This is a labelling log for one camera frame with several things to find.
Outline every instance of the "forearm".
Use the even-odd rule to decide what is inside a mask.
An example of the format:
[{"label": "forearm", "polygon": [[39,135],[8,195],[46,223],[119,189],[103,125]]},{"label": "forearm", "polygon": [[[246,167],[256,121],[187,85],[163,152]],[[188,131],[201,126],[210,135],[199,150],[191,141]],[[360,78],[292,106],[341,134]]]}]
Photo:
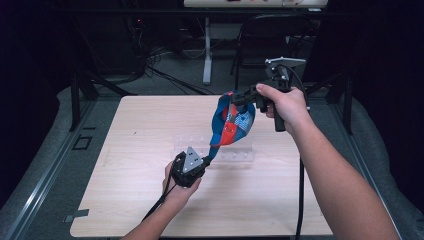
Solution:
[{"label": "forearm", "polygon": [[317,201],[337,238],[397,238],[377,194],[334,149],[311,119],[295,126],[292,136]]},{"label": "forearm", "polygon": [[157,240],[169,222],[181,210],[179,205],[164,202],[155,212],[129,232],[123,239]]}]

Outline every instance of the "light wood surface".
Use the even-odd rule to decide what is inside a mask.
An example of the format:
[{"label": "light wood surface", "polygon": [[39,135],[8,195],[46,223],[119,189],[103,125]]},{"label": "light wood surface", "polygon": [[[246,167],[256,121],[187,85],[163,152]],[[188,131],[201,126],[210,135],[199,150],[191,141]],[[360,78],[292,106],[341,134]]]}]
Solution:
[{"label": "light wood surface", "polygon": [[[161,195],[164,168],[178,145],[175,136],[206,136],[195,145],[209,147],[218,97],[124,97],[79,207],[89,214],[74,219],[72,236],[119,237],[139,224]],[[253,161],[212,161],[163,236],[295,234],[299,153],[292,138],[275,132],[273,120],[257,111],[249,135],[231,147],[245,145]],[[332,234],[307,175],[302,234]]]},{"label": "light wood surface", "polygon": [[185,7],[193,8],[325,8],[328,0],[184,0]]}]

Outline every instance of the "table leg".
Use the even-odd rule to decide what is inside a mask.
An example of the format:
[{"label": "table leg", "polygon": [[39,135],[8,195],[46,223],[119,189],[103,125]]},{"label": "table leg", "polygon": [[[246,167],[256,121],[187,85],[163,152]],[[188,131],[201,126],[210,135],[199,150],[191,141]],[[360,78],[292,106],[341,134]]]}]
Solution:
[{"label": "table leg", "polygon": [[205,68],[203,70],[203,84],[209,85],[211,83],[212,72],[212,57],[211,57],[211,36],[210,36],[210,23],[209,18],[205,19]]}]

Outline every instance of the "black controller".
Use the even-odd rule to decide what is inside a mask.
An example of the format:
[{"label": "black controller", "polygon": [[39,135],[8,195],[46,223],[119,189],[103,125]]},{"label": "black controller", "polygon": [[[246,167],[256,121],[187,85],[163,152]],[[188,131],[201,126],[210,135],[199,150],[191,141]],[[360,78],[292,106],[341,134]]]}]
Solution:
[{"label": "black controller", "polygon": [[189,188],[203,176],[211,161],[209,157],[201,158],[192,147],[188,147],[187,153],[175,156],[171,176],[178,185]]},{"label": "black controller", "polygon": [[[305,64],[303,59],[295,58],[274,58],[266,59],[265,72],[271,80],[271,83],[268,85],[276,88],[277,90],[287,93],[291,91],[291,80],[289,79],[289,74],[287,72],[288,68],[296,67],[302,64]],[[272,104],[274,110],[274,123],[275,131],[283,132],[285,131],[284,120],[278,115],[275,104],[268,98],[263,97],[256,90],[256,86],[252,85],[243,93],[234,93],[231,95],[231,103],[236,106],[244,105],[247,102],[256,103],[256,108],[259,108],[262,113],[268,111],[268,104]]]},{"label": "black controller", "polygon": [[[290,92],[290,83],[288,81],[275,81],[276,86],[274,88],[280,90],[281,92]],[[249,87],[248,90],[246,90],[243,93],[234,93],[231,95],[231,103],[239,106],[244,105],[247,102],[254,102],[256,103],[256,108],[259,108],[262,113],[265,113],[268,111],[268,104],[272,104],[274,108],[274,125],[275,125],[275,131],[276,132],[283,132],[286,130],[284,127],[284,120],[281,118],[280,115],[278,115],[277,109],[275,108],[274,103],[260,95],[258,91],[256,90],[256,86],[252,85]]]}]

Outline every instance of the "fabric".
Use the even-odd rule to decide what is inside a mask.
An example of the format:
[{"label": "fabric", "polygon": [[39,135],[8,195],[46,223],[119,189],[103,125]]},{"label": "fabric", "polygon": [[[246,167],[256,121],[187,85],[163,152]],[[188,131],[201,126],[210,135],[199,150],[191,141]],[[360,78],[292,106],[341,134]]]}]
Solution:
[{"label": "fabric", "polygon": [[256,109],[248,102],[241,106],[231,104],[233,91],[219,98],[218,106],[212,118],[212,139],[209,157],[215,158],[221,146],[231,145],[245,137],[255,120]]}]

